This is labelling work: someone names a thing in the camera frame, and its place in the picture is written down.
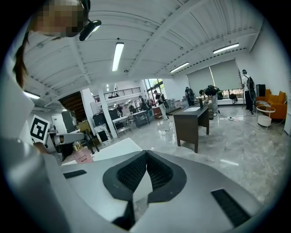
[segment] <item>white stool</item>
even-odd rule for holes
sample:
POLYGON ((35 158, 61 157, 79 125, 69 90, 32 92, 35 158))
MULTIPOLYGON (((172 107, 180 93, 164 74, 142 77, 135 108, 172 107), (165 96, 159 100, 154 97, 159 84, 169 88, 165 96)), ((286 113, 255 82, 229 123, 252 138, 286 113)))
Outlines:
POLYGON ((268 116, 258 116, 258 123, 268 128, 271 125, 272 119, 268 116))

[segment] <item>perfume bottle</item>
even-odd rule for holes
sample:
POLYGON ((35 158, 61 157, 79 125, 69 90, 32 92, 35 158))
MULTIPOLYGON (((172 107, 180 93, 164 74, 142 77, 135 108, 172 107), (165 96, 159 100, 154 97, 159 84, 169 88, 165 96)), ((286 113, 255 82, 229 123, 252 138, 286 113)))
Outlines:
POLYGON ((94 161, 91 156, 91 151, 88 147, 83 147, 80 142, 74 142, 73 149, 74 152, 72 153, 72 156, 77 163, 88 163, 94 161))

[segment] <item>black slot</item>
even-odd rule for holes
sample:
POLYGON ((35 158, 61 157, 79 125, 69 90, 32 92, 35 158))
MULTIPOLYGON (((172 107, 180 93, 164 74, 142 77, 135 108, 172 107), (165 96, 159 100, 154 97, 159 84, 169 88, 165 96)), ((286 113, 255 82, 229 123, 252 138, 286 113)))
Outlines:
POLYGON ((70 178, 74 178, 74 177, 77 177, 80 175, 84 175, 86 173, 87 172, 85 172, 84 170, 78 170, 78 171, 74 171, 74 172, 67 172, 67 173, 64 173, 63 175, 66 179, 70 179, 70 178))
POLYGON ((235 228, 250 219, 250 216, 224 189, 212 191, 211 194, 235 228))

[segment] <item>roller shade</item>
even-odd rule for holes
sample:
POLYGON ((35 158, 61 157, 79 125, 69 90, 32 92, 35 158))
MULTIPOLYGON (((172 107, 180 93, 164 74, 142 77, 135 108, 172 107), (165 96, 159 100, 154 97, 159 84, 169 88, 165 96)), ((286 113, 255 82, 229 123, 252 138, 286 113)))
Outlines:
POLYGON ((213 80, 209 67, 203 68, 201 70, 195 71, 191 74, 188 74, 188 80, 190 87, 196 96, 199 96, 199 91, 205 89, 208 85, 213 85, 213 80))
POLYGON ((225 61, 210 66, 215 86, 220 90, 241 88, 236 61, 225 61))

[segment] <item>ceiling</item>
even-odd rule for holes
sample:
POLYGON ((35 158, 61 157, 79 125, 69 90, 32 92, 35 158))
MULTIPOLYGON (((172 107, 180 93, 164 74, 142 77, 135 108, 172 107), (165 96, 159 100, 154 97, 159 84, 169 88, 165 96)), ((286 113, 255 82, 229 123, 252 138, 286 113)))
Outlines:
POLYGON ((212 58, 213 50, 228 44, 239 42, 235 49, 249 52, 263 22, 242 0, 91 0, 89 18, 102 25, 83 42, 29 36, 25 89, 41 95, 38 105, 55 105, 86 87, 170 75, 187 61, 191 66, 212 58), (117 38, 125 46, 113 72, 117 38))

